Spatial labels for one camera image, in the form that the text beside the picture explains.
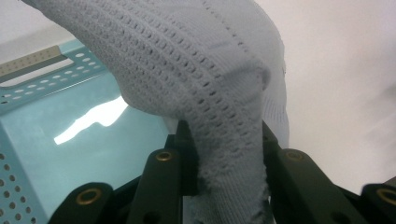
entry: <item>laundry basket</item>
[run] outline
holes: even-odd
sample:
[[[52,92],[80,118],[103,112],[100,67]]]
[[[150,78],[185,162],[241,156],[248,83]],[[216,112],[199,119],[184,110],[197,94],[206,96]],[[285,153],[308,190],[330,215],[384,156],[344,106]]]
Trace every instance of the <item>laundry basket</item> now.
[[[47,223],[76,187],[141,175],[168,130],[77,40],[0,66],[0,224]]]

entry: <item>perforated knit pattern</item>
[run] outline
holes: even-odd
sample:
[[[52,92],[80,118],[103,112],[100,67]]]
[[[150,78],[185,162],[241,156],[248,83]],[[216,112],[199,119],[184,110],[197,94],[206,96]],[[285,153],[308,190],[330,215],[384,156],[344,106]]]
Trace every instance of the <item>perforated knit pattern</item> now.
[[[192,212],[205,224],[263,223],[265,215],[262,89],[270,78],[283,88],[283,49],[255,3],[238,1],[33,0],[101,59],[128,104],[190,124],[200,157]],[[249,14],[262,18],[245,24],[257,28],[251,39],[241,33]],[[280,98],[265,110],[284,112]]]

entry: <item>gray knitted fabric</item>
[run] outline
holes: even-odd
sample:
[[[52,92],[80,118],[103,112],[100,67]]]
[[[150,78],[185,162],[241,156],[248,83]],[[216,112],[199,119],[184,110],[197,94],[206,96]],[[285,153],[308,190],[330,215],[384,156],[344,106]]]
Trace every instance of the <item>gray knitted fabric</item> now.
[[[200,193],[191,198],[197,223],[264,222],[262,118],[283,146],[288,122],[283,45],[260,7],[251,0],[28,2],[108,67],[129,105],[190,124],[200,157]]]

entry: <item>knit garment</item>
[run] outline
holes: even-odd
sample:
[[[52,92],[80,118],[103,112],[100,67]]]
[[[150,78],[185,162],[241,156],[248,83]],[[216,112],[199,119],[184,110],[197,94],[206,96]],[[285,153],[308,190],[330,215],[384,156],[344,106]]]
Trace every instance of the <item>knit garment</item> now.
[[[195,223],[264,223],[262,118],[285,146],[283,44],[252,0],[25,0],[84,43],[145,112],[186,120]]]

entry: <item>basket handle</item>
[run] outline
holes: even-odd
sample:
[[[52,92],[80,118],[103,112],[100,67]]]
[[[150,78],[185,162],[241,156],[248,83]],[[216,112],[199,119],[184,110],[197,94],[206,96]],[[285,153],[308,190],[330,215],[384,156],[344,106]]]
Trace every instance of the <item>basket handle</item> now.
[[[0,88],[10,88],[31,79],[58,71],[74,62],[62,55],[58,46],[42,49],[19,59],[0,64]]]

